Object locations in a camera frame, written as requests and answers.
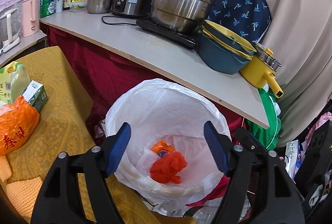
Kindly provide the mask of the stacked blue yellow basins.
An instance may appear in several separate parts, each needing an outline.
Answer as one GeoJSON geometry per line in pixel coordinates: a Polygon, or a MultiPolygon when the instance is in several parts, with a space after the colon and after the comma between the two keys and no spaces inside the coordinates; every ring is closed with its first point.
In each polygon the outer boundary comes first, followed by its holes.
{"type": "Polygon", "coordinates": [[[233,31],[209,20],[202,23],[198,54],[211,69],[233,75],[251,62],[256,52],[249,41],[233,31]]]}

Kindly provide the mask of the beige curtain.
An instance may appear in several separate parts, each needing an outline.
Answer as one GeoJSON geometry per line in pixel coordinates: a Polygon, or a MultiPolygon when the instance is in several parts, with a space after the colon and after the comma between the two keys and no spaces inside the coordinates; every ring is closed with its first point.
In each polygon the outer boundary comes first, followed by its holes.
{"type": "Polygon", "coordinates": [[[331,0],[267,0],[262,44],[280,61],[278,146],[294,140],[331,99],[331,0]]]}

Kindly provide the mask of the white glass blender kettle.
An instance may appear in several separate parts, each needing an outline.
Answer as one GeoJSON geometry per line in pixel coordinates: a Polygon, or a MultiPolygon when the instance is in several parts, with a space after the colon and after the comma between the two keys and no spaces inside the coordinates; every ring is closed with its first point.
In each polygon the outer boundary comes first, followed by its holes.
{"type": "Polygon", "coordinates": [[[21,24],[18,21],[18,9],[11,8],[1,14],[2,52],[7,53],[20,43],[21,24]]]}

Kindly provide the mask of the orange mesh cloth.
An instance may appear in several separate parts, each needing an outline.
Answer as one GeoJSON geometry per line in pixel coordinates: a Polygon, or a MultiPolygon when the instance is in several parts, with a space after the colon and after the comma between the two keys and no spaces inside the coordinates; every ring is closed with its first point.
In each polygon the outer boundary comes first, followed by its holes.
{"type": "Polygon", "coordinates": [[[17,210],[22,217],[31,218],[43,179],[38,176],[33,179],[8,184],[7,180],[12,175],[13,172],[6,156],[1,156],[1,186],[5,187],[7,197],[15,210],[17,210]]]}

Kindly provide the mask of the orange printed plastic bag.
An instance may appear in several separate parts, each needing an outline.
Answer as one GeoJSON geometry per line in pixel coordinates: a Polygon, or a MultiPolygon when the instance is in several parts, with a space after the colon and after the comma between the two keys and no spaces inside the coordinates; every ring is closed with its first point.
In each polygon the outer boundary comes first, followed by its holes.
{"type": "Polygon", "coordinates": [[[22,147],[38,126],[40,113],[23,96],[1,106],[1,156],[22,147]]]}

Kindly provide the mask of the pink electric kettle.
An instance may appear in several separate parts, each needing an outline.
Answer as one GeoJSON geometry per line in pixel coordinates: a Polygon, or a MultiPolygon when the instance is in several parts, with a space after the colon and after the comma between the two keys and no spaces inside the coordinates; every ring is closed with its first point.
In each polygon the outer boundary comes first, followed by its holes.
{"type": "Polygon", "coordinates": [[[39,30],[38,0],[22,2],[22,36],[28,37],[39,30]]]}

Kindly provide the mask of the yellow green snack bag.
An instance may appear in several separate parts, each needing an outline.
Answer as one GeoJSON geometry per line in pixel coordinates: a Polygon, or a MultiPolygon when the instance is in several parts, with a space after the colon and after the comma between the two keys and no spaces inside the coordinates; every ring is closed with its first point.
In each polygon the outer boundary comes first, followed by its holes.
{"type": "Polygon", "coordinates": [[[1,105],[13,104],[31,81],[25,66],[15,61],[1,68],[0,79],[1,105]]]}

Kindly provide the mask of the trash bin with white liner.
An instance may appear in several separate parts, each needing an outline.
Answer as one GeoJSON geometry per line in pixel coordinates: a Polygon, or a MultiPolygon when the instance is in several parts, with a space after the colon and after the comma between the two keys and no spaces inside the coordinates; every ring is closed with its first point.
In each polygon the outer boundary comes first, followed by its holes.
{"type": "Polygon", "coordinates": [[[107,136],[131,127],[116,178],[168,211],[204,199],[223,177],[204,138],[206,122],[230,135],[224,115],[200,94],[162,79],[136,85],[106,114],[107,136]]]}

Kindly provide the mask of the red satin counter skirt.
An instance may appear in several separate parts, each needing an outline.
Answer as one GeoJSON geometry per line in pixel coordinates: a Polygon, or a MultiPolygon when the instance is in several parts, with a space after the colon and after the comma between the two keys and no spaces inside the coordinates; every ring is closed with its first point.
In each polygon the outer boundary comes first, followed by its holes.
{"type": "Polygon", "coordinates": [[[123,123],[130,124],[131,139],[115,174],[118,181],[171,211],[224,195],[228,178],[217,169],[203,126],[211,121],[219,133],[231,136],[242,123],[240,115],[100,46],[51,26],[42,29],[93,100],[88,130],[102,119],[108,136],[123,123]],[[150,177],[158,158],[151,147],[161,140],[187,162],[178,184],[150,177]]]}

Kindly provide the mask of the green packet on counter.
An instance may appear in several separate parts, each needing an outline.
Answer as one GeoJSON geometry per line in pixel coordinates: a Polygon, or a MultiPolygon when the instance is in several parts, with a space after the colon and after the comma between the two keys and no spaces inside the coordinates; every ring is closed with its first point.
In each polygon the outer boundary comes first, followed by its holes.
{"type": "Polygon", "coordinates": [[[55,0],[39,0],[39,15],[44,18],[54,14],[55,0]]]}

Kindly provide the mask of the small steel lidded pot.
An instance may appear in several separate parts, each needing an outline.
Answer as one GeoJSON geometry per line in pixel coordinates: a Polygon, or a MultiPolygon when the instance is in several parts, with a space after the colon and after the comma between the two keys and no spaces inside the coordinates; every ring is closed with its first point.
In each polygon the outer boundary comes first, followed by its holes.
{"type": "Polygon", "coordinates": [[[113,0],[87,0],[87,12],[90,14],[109,13],[112,8],[113,0]]]}

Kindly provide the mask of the yellow paisley tablecloth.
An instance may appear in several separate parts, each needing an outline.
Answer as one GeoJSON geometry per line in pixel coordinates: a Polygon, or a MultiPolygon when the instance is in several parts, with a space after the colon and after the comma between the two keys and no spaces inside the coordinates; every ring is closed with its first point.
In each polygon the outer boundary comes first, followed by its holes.
{"type": "Polygon", "coordinates": [[[32,80],[43,84],[48,96],[30,138],[1,159],[1,171],[8,168],[12,171],[11,176],[1,180],[1,187],[29,222],[37,197],[21,200],[14,187],[20,181],[29,180],[31,187],[40,189],[58,153],[81,154],[94,146],[85,126],[93,102],[59,47],[41,49],[18,62],[25,66],[32,80]]]}

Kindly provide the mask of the yellow electric pot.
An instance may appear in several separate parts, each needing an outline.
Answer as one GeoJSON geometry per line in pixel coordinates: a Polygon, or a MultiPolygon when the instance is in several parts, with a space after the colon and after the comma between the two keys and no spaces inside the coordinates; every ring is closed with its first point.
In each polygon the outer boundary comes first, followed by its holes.
{"type": "Polygon", "coordinates": [[[262,44],[255,43],[255,49],[252,60],[240,70],[241,76],[257,89],[268,84],[274,96],[281,98],[284,92],[275,78],[280,62],[273,57],[273,51],[262,44]]]}

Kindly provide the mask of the small green drink carton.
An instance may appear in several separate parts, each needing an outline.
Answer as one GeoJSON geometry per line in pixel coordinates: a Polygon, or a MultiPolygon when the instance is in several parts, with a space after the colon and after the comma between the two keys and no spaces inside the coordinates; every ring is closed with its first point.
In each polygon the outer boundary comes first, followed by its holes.
{"type": "Polygon", "coordinates": [[[48,102],[48,96],[44,85],[34,80],[31,80],[30,84],[21,95],[39,113],[45,106],[46,102],[48,102]]]}

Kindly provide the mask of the black induction cooktop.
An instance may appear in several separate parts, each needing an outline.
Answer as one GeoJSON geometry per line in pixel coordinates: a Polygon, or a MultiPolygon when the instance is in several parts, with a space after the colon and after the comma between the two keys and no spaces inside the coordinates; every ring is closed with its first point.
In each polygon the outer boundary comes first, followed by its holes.
{"type": "Polygon", "coordinates": [[[161,36],[167,40],[172,40],[176,44],[189,50],[195,49],[198,44],[198,37],[199,37],[198,33],[193,33],[188,35],[188,34],[175,32],[165,27],[157,25],[150,18],[137,19],[136,24],[145,31],[157,34],[158,36],[161,36]]]}

